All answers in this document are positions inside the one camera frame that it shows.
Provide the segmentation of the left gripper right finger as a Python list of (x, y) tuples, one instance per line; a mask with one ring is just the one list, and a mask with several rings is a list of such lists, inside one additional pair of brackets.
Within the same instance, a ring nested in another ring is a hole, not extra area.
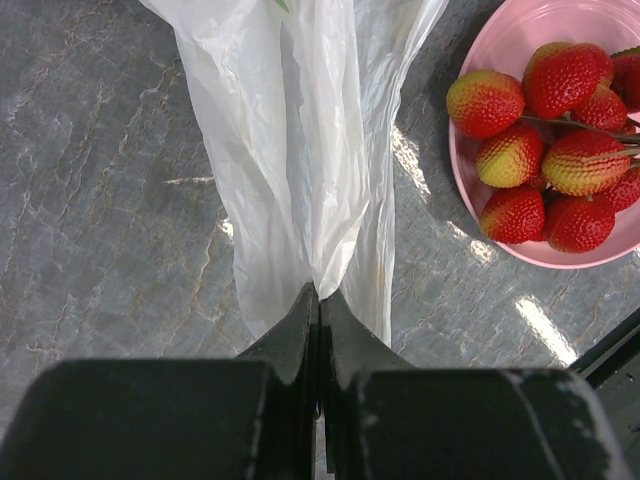
[(320, 304), (321, 404), (338, 479), (626, 479), (591, 386), (567, 369), (421, 369), (341, 294)]

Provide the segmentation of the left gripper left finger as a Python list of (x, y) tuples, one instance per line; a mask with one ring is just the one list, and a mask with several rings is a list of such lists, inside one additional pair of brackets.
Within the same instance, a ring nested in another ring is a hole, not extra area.
[(28, 388), (5, 479), (310, 479), (318, 297), (234, 358), (86, 359)]

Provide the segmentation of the white plastic bag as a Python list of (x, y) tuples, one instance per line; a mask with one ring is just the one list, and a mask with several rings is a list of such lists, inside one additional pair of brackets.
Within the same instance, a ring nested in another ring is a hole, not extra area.
[(256, 336), (305, 284), (391, 339), (392, 131), (442, 1), (150, 1), (174, 30)]

